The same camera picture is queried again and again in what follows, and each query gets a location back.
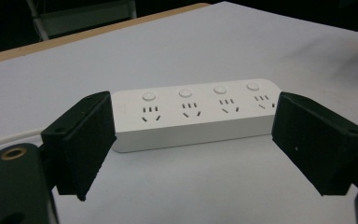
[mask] white power strip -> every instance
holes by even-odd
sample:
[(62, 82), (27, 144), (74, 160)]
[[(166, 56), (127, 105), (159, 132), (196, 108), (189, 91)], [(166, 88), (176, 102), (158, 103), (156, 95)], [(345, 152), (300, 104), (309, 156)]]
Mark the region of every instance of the white power strip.
[(132, 152), (269, 134), (280, 92), (265, 79), (115, 92), (113, 150)]

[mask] round button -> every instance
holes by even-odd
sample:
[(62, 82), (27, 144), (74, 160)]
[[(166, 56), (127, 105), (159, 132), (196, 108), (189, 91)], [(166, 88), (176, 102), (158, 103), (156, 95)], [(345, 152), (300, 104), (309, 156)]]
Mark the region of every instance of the round button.
[(250, 82), (248, 83), (248, 85), (246, 85), (246, 87), (250, 90), (250, 91), (258, 91), (260, 88), (258, 88), (258, 85), (254, 82)]
[(142, 95), (142, 98), (145, 101), (152, 101), (152, 100), (156, 99), (156, 94), (153, 93), (152, 91), (147, 91)]
[(179, 91), (179, 95), (182, 96), (183, 98), (188, 98), (192, 95), (193, 93), (191, 92), (191, 90), (189, 89), (181, 89)]
[(225, 94), (227, 92), (226, 88), (222, 86), (215, 86), (213, 88), (213, 91), (216, 92), (217, 94)]

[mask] wooden table edge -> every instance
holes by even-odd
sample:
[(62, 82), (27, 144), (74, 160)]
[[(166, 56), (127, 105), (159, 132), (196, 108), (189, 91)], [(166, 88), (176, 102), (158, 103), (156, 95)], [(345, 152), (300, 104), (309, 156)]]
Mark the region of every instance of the wooden table edge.
[(9, 50), (5, 50), (5, 51), (1, 51), (0, 52), (0, 62), (8, 60), (8, 59), (24, 56), (24, 55), (27, 55), (27, 54), (35, 53), (35, 52), (38, 52), (38, 51), (42, 51), (42, 50), (45, 50), (45, 49), (55, 48), (55, 47), (58, 47), (58, 46), (61, 46), (61, 45), (64, 45), (64, 44), (72, 43), (72, 42), (75, 42), (77, 40), (89, 38), (89, 37), (92, 37), (92, 36), (95, 36), (95, 35), (101, 35), (101, 34), (108, 33), (108, 32), (111, 32), (111, 31), (115, 31), (115, 30), (118, 30), (118, 29), (122, 29), (122, 28), (126, 28), (126, 27), (129, 27), (129, 26), (141, 24), (141, 23), (144, 23), (144, 22), (162, 19), (162, 18), (165, 18), (165, 17), (173, 16), (173, 15), (176, 15), (176, 14), (180, 14), (180, 13), (187, 12), (187, 11), (190, 11), (190, 10), (194, 10), (194, 9), (197, 9), (197, 8), (201, 8), (201, 7), (207, 7), (209, 5), (210, 4), (207, 4), (207, 3), (197, 3), (197, 4), (194, 4), (194, 5), (187, 6), (187, 7), (179, 7), (179, 8), (176, 8), (176, 9), (172, 9), (172, 10), (168, 10), (168, 11), (164, 11), (164, 12), (159, 12), (159, 13), (156, 13), (156, 14), (153, 14), (153, 15), (137, 18), (137, 19), (134, 19), (134, 20), (123, 21), (123, 22), (107, 25), (107, 26), (104, 26), (104, 27), (88, 30), (88, 31), (85, 31), (85, 32), (80, 32), (80, 33), (73, 34), (73, 35), (66, 35), (66, 36), (63, 36), (63, 37), (51, 39), (51, 40), (44, 41), (44, 42), (35, 43), (35, 44), (32, 44), (32, 45), (19, 47), (19, 48), (16, 48), (16, 49), (9, 49)]

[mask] electrical outlet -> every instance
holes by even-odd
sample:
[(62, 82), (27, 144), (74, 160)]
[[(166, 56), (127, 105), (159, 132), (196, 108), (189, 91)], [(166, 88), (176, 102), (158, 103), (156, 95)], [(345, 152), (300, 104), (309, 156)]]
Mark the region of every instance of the electrical outlet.
[(115, 92), (113, 150), (131, 152), (270, 134), (280, 92), (266, 79)]

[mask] white table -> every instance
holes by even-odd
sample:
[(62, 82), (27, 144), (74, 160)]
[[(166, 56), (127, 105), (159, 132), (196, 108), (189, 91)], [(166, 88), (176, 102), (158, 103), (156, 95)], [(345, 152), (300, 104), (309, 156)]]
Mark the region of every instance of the white table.
[[(256, 77), (358, 124), (358, 33), (221, 3), (1, 62), (0, 137), (97, 91)], [(356, 193), (321, 197), (270, 135), (111, 151), (85, 203), (54, 192), (65, 224), (354, 223)]]

